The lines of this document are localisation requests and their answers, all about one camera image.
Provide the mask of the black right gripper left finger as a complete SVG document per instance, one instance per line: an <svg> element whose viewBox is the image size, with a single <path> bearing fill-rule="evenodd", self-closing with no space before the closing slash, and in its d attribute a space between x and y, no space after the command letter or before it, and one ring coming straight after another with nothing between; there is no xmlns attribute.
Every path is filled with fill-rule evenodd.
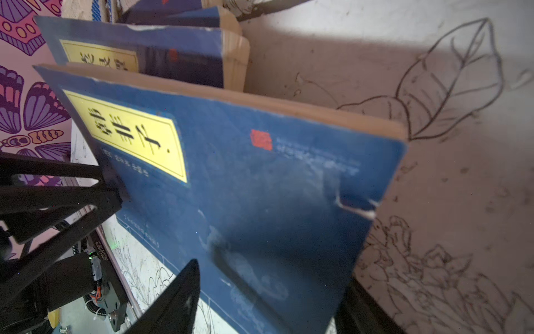
<svg viewBox="0 0 534 334"><path fill-rule="evenodd" d="M200 268L191 260L128 333L192 333L200 296Z"/></svg>

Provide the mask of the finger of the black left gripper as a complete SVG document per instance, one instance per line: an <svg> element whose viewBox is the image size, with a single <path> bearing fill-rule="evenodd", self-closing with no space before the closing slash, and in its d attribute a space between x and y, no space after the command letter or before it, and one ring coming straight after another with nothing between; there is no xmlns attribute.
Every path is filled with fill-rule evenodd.
<svg viewBox="0 0 534 334"><path fill-rule="evenodd" d="M16 175L50 175L96 180L93 186L19 186ZM93 232L121 207L119 191L109 187L98 166L1 153L1 221L6 236L26 244L86 206L92 210L27 256L1 270L1 307L25 288L76 242Z"/></svg>

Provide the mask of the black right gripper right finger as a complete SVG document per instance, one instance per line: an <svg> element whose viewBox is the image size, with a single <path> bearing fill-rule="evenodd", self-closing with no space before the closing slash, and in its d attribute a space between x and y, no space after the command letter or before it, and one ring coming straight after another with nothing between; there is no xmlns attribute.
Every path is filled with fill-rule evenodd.
<svg viewBox="0 0 534 334"><path fill-rule="evenodd" d="M405 334L355 278L351 278L334 320L340 334Z"/></svg>

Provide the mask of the navy book yellow label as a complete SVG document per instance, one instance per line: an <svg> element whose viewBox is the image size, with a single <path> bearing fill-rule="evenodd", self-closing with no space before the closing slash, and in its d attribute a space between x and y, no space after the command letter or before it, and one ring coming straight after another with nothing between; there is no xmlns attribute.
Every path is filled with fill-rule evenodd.
<svg viewBox="0 0 534 334"><path fill-rule="evenodd" d="M240 333L325 333L407 150L394 121L134 72L37 65L118 222Z"/></svg>

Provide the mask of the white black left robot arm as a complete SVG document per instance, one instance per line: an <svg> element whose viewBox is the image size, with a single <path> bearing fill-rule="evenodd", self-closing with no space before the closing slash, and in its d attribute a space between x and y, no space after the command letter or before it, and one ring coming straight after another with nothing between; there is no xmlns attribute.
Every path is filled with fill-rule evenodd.
<svg viewBox="0 0 534 334"><path fill-rule="evenodd" d="M27 333L97 289L88 255L64 258L122 207L98 166L1 154L1 332Z"/></svg>

